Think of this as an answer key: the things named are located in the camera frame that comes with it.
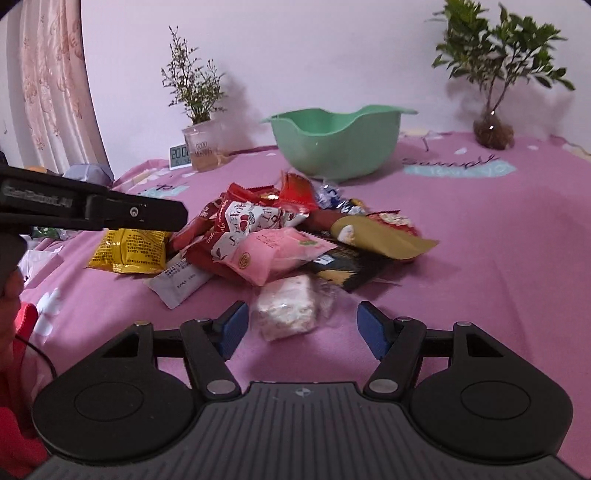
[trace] pink tablecloth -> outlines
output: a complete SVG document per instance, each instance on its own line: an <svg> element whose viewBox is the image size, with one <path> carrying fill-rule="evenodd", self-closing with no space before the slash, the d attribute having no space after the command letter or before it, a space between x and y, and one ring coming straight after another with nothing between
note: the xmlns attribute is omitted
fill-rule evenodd
<svg viewBox="0 0 591 480"><path fill-rule="evenodd" d="M401 209L424 236L441 244L414 265L384 274L391 283L342 293L335 314L338 328L272 344L249 332L228 363L241 384L363 384L376 367L355 327L355 309L364 299L393 316L413 316L436 329L469 320L569 393L574 420L560 456L591 475L591 165L527 138L497 153L499 161L489 161L490 154L469 134L432 135L426 142L406 138L395 153L397 161L347 184L346 196L362 199L373 210ZM421 163L427 170L419 168ZM286 165L276 151L243 154L219 170L200 174L169 173L165 162L151 161L124 180L146 168L155 169L151 177L121 188L132 186L129 192L139 193L156 192L164 184L187 187L175 190L174 198L187 205L192 217L230 182L246 187L273 183ZM476 168L482 170L479 176ZM235 300L252 296L250 289L213 280L171 311L141 280L84 269L101 236L85 232L65 242L59 253L64 263L23 294L41 310L33 341L58 372L136 320L173 328L194 317L216 317ZM184 378L181 363L161 365ZM440 362L428 362L424 374L437 368ZM29 353L23 379L31 396L46 376L43 363Z"/></svg>

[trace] white wall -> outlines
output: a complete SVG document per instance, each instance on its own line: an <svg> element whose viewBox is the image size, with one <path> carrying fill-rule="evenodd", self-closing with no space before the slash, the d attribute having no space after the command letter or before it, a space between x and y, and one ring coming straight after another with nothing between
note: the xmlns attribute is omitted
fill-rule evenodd
<svg viewBox="0 0 591 480"><path fill-rule="evenodd" d="M484 0L495 17L496 0ZM482 104L433 70L441 24L425 22L443 0L83 0L82 28L90 90L115 175L183 142L189 124L169 108L160 68L169 61L168 26L227 72L224 114L230 147L273 143L267 115L320 106L353 111L367 103L415 108L403 127L470 129ZM564 134L591 148L591 8L583 0L505 0L570 41L558 62L578 90L517 86L505 116L518 132Z"/></svg>
<svg viewBox="0 0 591 480"><path fill-rule="evenodd" d="M22 94L21 11L22 2L0 20L0 149L13 167L37 163Z"/></svg>

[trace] snack pile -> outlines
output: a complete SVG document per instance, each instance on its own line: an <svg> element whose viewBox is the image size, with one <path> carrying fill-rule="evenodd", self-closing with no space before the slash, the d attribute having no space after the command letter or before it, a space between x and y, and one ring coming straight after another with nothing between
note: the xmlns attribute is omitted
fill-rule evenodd
<svg viewBox="0 0 591 480"><path fill-rule="evenodd" d="M145 283L171 309L212 277L259 287L253 313L271 341L316 328L331 285L352 292L437 243L399 210L370 212L330 183L283 172L280 187L232 183L172 235L107 231L88 266L156 275Z"/></svg>

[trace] floral curtain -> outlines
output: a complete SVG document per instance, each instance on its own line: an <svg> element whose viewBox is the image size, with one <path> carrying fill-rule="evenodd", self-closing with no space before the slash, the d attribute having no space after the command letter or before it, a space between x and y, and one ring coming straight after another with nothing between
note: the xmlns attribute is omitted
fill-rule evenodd
<svg viewBox="0 0 591 480"><path fill-rule="evenodd" d="M65 173L99 164L112 177L86 76L80 0L24 0L21 42L25 110L40 165Z"/></svg>

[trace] human hand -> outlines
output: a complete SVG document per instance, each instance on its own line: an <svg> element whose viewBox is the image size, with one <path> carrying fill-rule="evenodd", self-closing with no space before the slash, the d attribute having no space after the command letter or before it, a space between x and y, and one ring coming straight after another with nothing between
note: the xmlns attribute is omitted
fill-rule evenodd
<svg viewBox="0 0 591 480"><path fill-rule="evenodd" d="M12 363L12 341L15 335L14 320L21 309L19 296L24 287L24 279L17 268L8 277L4 293L0 297L0 371Z"/></svg>

